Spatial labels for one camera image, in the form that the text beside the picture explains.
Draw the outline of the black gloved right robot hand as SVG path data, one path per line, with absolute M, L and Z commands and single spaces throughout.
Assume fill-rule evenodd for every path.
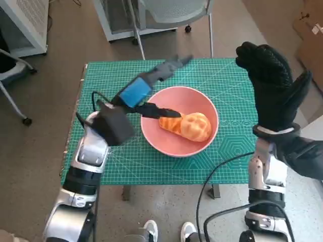
M 294 80 L 287 60 L 267 44 L 244 42 L 236 54 L 236 64 L 247 71 L 254 88 L 258 125 L 274 132 L 291 128 L 308 93 L 311 71 Z

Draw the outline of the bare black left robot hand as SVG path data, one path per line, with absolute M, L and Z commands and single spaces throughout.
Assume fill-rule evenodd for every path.
M 181 115 L 177 111 L 159 108 L 154 103 L 141 104 L 141 102 L 153 91 L 153 87 L 158 81 L 162 82 L 172 77 L 177 69 L 186 66 L 192 59 L 192 55 L 184 58 L 179 58 L 176 55 L 158 64 L 150 71 L 140 73 L 113 97 L 111 104 L 122 107 L 126 113 L 139 113 L 147 118 L 180 118 Z

